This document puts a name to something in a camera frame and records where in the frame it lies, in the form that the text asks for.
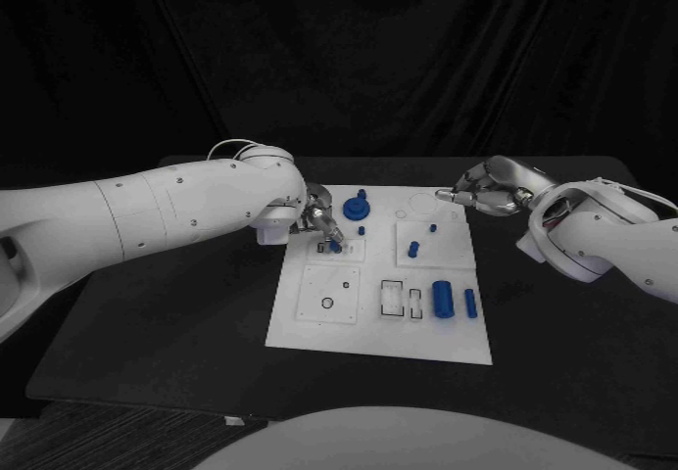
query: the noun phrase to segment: white round object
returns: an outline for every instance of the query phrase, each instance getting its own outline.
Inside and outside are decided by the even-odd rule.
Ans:
[[[416,213],[435,213],[439,200],[426,193],[419,193],[410,198],[410,207]]]
[[[632,469],[588,448],[493,419],[377,406],[321,411],[275,424],[195,470],[253,468]]]

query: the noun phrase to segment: black curtain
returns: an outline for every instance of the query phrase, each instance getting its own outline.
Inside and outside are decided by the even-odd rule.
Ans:
[[[677,26],[669,0],[2,2],[0,189],[243,137],[301,156],[612,155],[676,201]],[[5,377],[66,312],[0,349]]]

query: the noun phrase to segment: black table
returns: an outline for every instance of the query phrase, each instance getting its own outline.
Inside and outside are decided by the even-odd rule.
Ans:
[[[637,185],[608,157],[524,160],[563,182],[604,176]],[[321,184],[442,188],[481,161],[298,165]],[[468,211],[494,366],[266,348],[286,247],[260,247],[247,228],[94,274],[29,396],[275,420],[355,405],[419,406],[601,450],[678,453],[678,305],[617,269],[585,284],[537,263],[516,247],[527,218]]]

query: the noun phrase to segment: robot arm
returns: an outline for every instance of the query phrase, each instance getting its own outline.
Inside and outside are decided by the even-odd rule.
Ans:
[[[325,188],[306,187],[293,156],[267,146],[240,160],[0,191],[0,342],[47,299],[113,264],[246,226],[260,245],[286,244],[292,225],[342,243],[331,210]]]
[[[539,262],[582,282],[617,266],[644,291],[678,304],[678,218],[660,220],[621,186],[601,178],[562,185],[524,162],[494,156],[438,198],[497,216],[531,210],[517,245]]]

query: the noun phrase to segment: floor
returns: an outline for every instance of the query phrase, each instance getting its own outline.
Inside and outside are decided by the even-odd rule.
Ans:
[[[0,419],[0,470],[190,470],[267,427],[226,417],[148,408],[53,403],[40,419]],[[612,454],[643,470],[678,469],[678,458]]]

